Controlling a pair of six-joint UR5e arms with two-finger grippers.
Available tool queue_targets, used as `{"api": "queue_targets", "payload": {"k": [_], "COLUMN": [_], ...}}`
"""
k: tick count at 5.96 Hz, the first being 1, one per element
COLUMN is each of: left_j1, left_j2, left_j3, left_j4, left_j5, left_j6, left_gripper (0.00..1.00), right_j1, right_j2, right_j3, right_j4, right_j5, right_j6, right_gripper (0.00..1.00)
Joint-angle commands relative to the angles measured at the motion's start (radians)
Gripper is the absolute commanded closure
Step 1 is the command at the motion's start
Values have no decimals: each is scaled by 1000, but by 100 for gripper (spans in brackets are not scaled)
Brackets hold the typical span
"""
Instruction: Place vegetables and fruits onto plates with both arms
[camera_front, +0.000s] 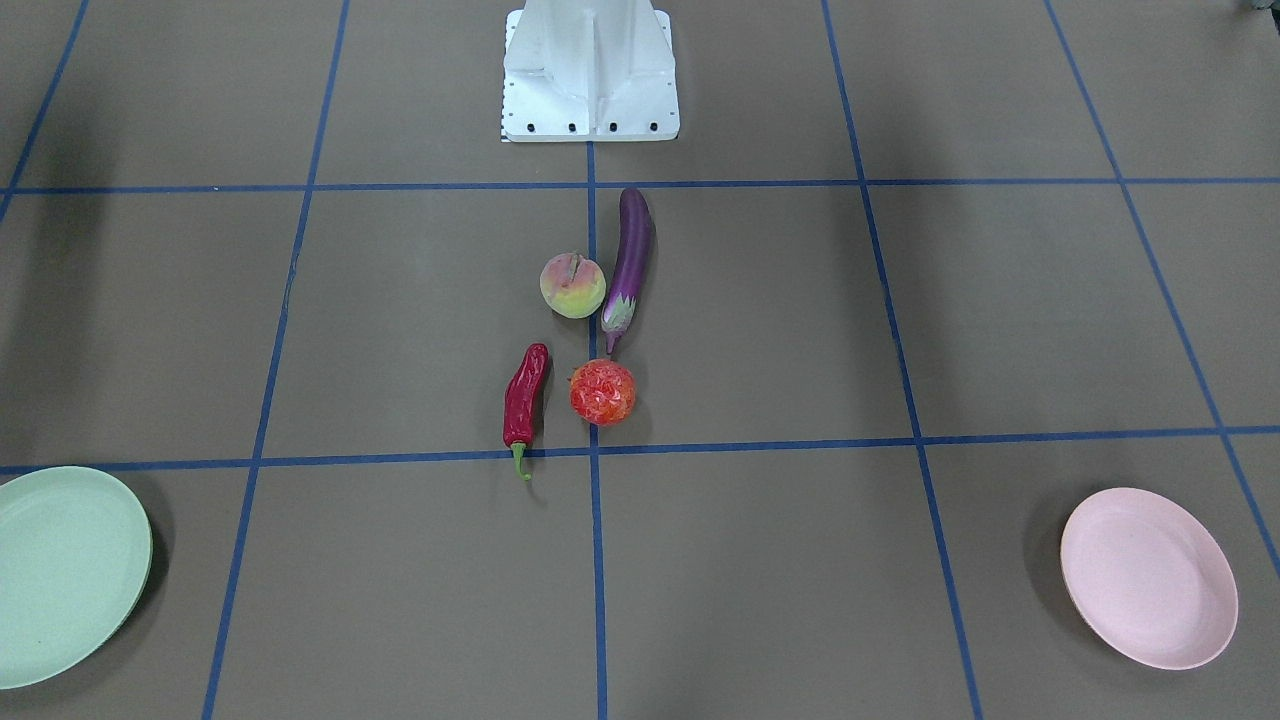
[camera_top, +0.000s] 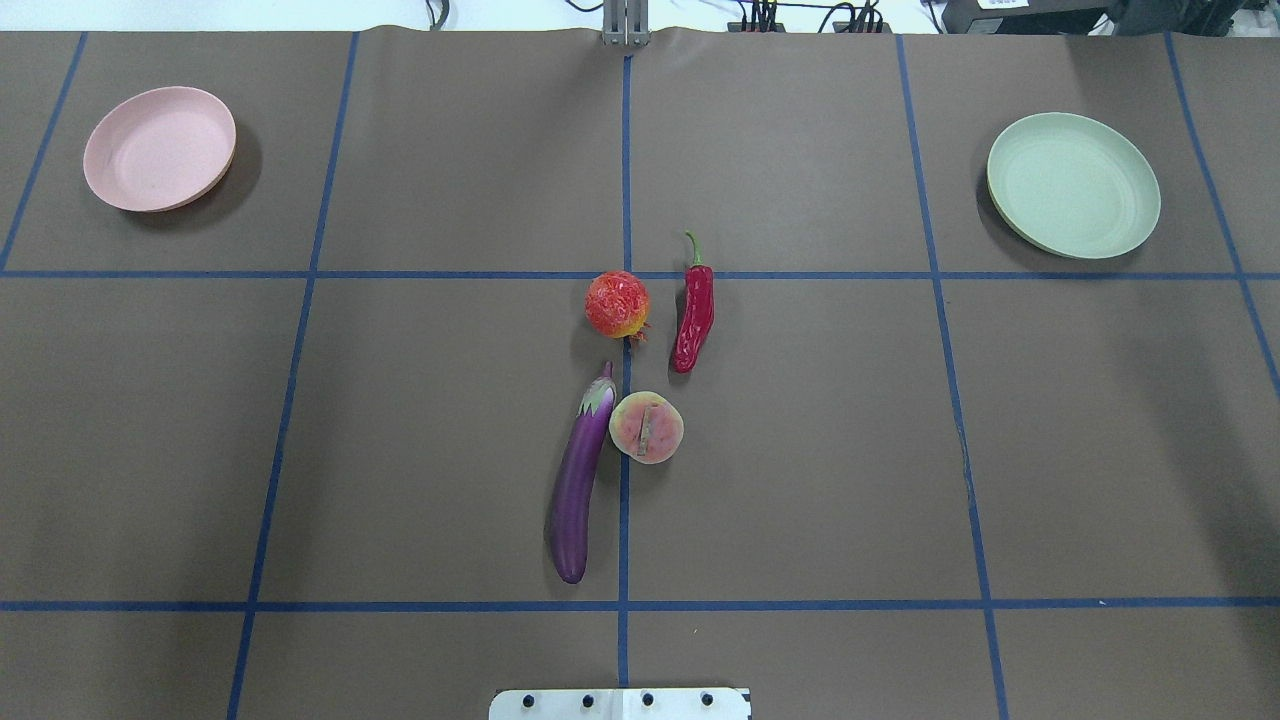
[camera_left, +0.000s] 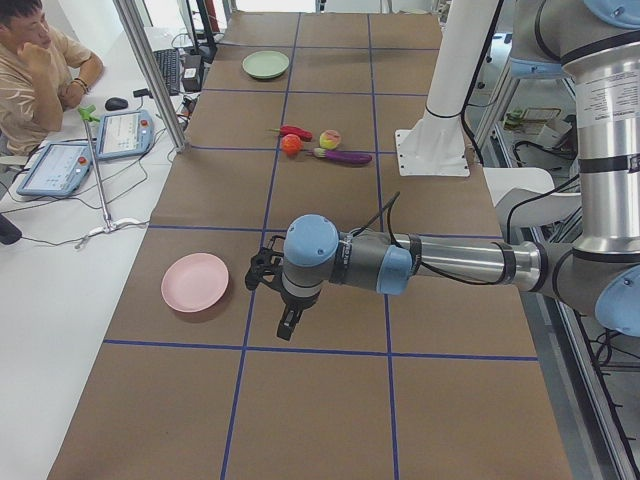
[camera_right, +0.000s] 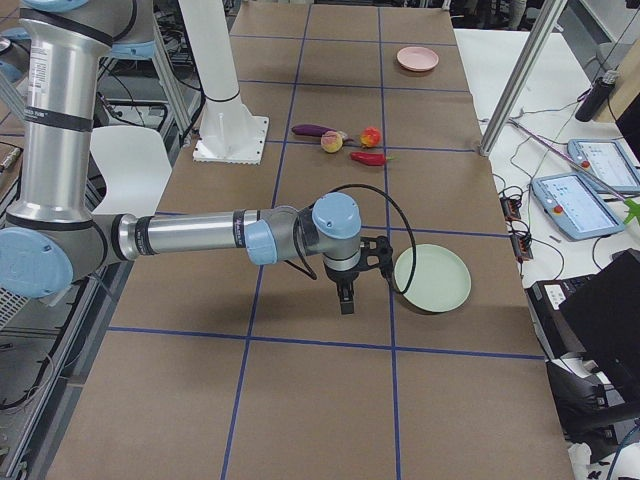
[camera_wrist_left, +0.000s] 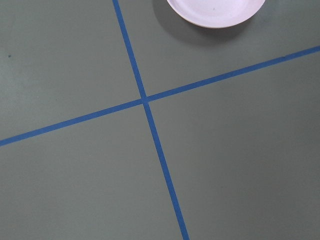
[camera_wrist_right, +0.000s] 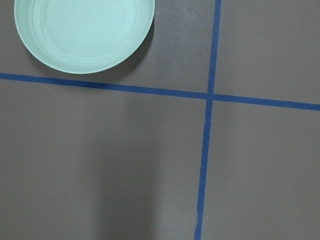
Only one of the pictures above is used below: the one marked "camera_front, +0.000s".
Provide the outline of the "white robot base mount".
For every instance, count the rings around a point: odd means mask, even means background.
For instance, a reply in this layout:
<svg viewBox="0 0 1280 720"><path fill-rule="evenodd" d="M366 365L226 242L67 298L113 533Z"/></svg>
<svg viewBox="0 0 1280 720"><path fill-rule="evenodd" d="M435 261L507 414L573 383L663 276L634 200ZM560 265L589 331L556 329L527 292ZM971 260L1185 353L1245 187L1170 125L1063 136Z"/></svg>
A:
<svg viewBox="0 0 1280 720"><path fill-rule="evenodd" d="M526 1L504 31L502 141L678 137L672 22L652 3Z"/></svg>

